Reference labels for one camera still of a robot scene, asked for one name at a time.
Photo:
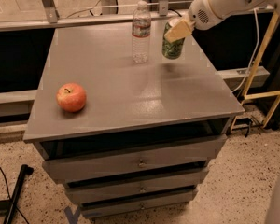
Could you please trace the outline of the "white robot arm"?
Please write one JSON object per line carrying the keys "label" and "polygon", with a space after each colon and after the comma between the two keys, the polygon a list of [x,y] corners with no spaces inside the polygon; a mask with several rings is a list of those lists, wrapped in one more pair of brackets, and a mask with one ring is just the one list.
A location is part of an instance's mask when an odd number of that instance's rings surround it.
{"label": "white robot arm", "polygon": [[188,12],[164,34],[165,39],[176,42],[192,34],[194,29],[208,30],[234,14],[262,4],[274,8],[280,17],[280,0],[193,0]]}

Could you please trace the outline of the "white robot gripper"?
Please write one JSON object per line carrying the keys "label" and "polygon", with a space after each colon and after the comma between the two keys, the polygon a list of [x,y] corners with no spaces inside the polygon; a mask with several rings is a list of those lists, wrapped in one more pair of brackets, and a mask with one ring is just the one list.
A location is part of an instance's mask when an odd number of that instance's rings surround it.
{"label": "white robot gripper", "polygon": [[208,30],[223,22],[212,10],[208,0],[193,0],[188,10],[189,18],[169,20],[169,29],[164,34],[169,43],[176,42],[192,34],[194,26],[198,30]]}

